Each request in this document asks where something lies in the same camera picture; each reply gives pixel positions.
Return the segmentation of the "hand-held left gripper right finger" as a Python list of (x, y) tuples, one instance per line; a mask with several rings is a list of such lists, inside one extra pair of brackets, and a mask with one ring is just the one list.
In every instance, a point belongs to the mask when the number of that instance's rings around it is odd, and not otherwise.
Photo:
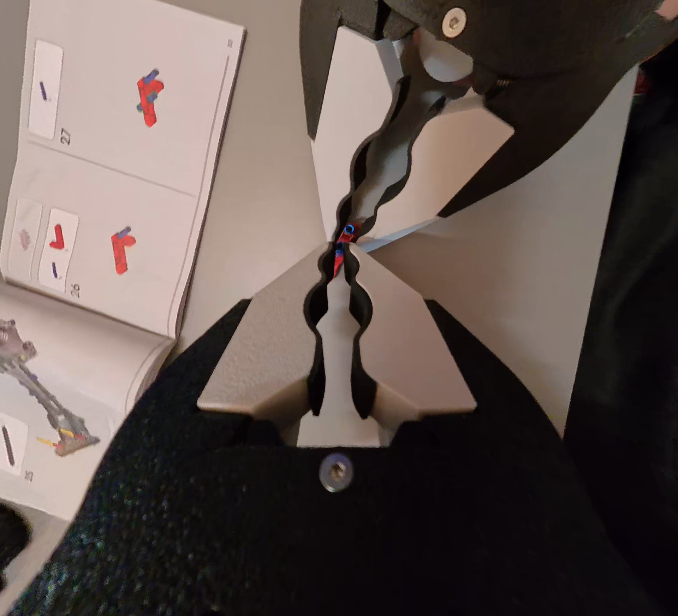
[(407, 422), (467, 414), (477, 402), (428, 305), (417, 291), (360, 247), (344, 251), (352, 343), (351, 395), (362, 419), (388, 446)]

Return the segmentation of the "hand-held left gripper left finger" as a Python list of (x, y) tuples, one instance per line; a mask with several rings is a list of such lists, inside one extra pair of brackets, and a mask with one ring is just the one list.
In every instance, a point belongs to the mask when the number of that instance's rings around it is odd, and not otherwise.
[(331, 244), (320, 244), (250, 300), (197, 407), (269, 421), (282, 435), (298, 431), (323, 400), (324, 366), (318, 321), (327, 312)]

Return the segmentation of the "open instruction booklet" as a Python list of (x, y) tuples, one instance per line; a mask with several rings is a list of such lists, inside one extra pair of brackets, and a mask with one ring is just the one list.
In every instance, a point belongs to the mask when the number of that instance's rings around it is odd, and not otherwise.
[(1, 498), (72, 520), (179, 334), (245, 28), (30, 0), (1, 237)]

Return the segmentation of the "red angled toy beam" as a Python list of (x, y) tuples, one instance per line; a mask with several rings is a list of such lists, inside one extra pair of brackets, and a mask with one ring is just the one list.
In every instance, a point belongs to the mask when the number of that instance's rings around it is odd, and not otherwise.
[[(355, 226), (355, 228), (356, 228), (355, 235), (353, 237), (347, 236), (347, 235), (343, 234), (343, 229), (342, 229), (340, 234), (338, 235), (336, 242), (335, 242), (334, 251), (336, 250), (337, 247), (343, 246), (344, 255), (345, 255), (346, 246), (348, 246), (349, 244), (355, 243), (357, 241), (359, 231), (360, 231), (362, 225), (364, 224), (364, 222), (365, 222), (365, 217), (358, 217), (356, 219), (352, 219), (350, 222), (347, 222), (345, 224), (345, 226), (349, 223), (352, 223)], [(334, 255), (334, 267), (333, 267), (333, 276), (332, 276), (333, 279), (336, 278), (336, 276), (338, 275), (342, 265), (343, 265), (343, 262), (342, 262), (341, 265), (335, 264), (335, 255)]]

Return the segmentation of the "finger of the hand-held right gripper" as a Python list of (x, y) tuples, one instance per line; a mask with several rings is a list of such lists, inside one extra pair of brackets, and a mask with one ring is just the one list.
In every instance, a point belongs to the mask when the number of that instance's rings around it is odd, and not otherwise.
[(360, 218), (376, 217), (357, 240), (370, 251), (436, 222), (438, 213), (510, 139), (514, 129), (467, 92), (428, 121), (411, 148), (377, 156), (377, 170), (355, 199)]
[[(320, 209), (327, 239), (338, 226), (337, 210), (351, 191), (354, 154), (382, 126), (397, 81), (403, 76), (401, 56), (409, 40), (373, 42), (340, 27), (327, 78), (315, 140), (311, 142)], [(368, 165), (367, 184), (359, 192), (359, 218), (369, 218), (386, 188), (399, 182), (408, 168), (407, 146), (386, 146)], [(375, 226), (359, 242), (393, 242), (408, 233), (394, 225), (390, 233)]]

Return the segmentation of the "person's dark trousers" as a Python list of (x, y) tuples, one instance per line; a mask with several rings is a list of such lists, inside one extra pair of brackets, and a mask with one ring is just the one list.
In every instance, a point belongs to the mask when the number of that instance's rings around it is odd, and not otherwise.
[(609, 536), (677, 614), (677, 41), (639, 69), (564, 431)]

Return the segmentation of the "grey desk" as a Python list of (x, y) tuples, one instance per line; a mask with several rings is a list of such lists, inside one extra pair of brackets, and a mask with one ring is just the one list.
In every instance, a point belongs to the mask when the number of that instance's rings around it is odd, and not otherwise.
[[(301, 0), (160, 0), (247, 29), (178, 351), (324, 239), (304, 118)], [(1, 0), (1, 211), (29, 0)], [(548, 162), (374, 256), (458, 318), (559, 433), (575, 380), (637, 70)]]

